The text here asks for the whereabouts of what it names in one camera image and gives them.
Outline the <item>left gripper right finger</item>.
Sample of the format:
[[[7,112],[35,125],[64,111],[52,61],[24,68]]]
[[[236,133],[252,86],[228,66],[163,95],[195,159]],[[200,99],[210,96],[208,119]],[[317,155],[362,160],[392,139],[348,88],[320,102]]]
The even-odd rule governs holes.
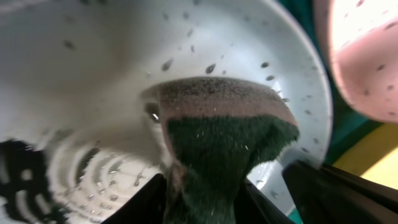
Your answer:
[[[337,169],[302,161],[265,165],[242,191],[243,223],[397,224],[397,190]]]

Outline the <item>green scrub sponge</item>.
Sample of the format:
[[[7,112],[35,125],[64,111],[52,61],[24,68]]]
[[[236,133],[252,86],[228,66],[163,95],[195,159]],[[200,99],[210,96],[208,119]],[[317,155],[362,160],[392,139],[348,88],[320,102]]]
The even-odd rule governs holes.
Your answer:
[[[171,166],[165,223],[234,223],[234,201],[250,171],[299,138],[297,122],[268,86],[216,77],[156,89]]]

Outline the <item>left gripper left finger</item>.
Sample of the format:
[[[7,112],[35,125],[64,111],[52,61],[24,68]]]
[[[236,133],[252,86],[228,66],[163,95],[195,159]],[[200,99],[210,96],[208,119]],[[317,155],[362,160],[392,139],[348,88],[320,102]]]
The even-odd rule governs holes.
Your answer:
[[[118,211],[101,224],[162,224],[166,179],[156,174]]]

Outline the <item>pink speckled plate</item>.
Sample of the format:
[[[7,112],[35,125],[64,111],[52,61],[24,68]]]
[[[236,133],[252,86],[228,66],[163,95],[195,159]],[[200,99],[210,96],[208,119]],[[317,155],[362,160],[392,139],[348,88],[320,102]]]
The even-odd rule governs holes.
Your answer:
[[[318,43],[345,102],[397,123],[397,0],[313,0]]]

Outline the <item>light blue speckled plate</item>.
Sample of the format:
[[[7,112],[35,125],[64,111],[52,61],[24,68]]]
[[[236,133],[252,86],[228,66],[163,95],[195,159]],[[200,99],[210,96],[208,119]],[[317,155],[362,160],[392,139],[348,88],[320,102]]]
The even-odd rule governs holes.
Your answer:
[[[1,222],[101,223],[159,172],[141,93],[185,77],[269,86],[300,137],[250,181],[284,214],[282,169],[319,166],[330,84],[277,1],[1,2]]]

